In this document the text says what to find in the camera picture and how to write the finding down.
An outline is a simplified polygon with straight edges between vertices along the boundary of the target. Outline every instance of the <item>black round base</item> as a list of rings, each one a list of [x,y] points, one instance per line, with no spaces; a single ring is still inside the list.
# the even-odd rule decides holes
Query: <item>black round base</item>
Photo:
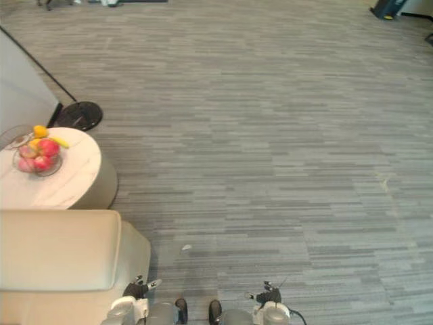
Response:
[[[55,122],[60,127],[72,127],[87,131],[101,122],[102,116],[102,109],[96,103],[77,102],[65,107]]]

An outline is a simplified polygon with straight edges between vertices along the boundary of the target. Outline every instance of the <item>apple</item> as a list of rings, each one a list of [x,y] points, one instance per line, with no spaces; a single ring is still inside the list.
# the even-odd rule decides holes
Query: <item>apple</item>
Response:
[[[49,156],[37,156],[35,158],[35,167],[37,171],[47,171],[53,165],[53,161]]]
[[[20,146],[18,151],[20,151],[20,156],[22,158],[34,158],[38,155],[36,150],[33,150],[30,146],[27,145]]]
[[[35,160],[32,158],[20,158],[18,169],[25,173],[33,173],[35,171]]]
[[[50,139],[42,139],[37,143],[37,147],[41,156],[55,156],[60,151],[59,144]]]

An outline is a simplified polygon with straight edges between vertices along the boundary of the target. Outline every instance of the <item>fruit bowl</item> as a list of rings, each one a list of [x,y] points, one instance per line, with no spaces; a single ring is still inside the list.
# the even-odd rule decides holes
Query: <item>fruit bowl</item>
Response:
[[[50,139],[33,139],[15,151],[13,165],[23,173],[53,175],[62,166],[60,146]]]

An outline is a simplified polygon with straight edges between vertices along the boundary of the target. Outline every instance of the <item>sofa armrest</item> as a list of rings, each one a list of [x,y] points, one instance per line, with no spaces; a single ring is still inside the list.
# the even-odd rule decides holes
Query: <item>sofa armrest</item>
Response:
[[[0,211],[0,290],[112,288],[121,228],[109,210]]]

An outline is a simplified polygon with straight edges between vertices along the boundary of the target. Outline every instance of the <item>black cable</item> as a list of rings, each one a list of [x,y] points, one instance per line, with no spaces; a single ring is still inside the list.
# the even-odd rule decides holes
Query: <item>black cable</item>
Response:
[[[304,325],[306,325],[304,316],[302,316],[302,314],[299,311],[296,311],[296,310],[290,309],[290,308],[289,308],[289,311],[290,311],[290,313],[294,313],[295,315],[297,315],[304,322]]]

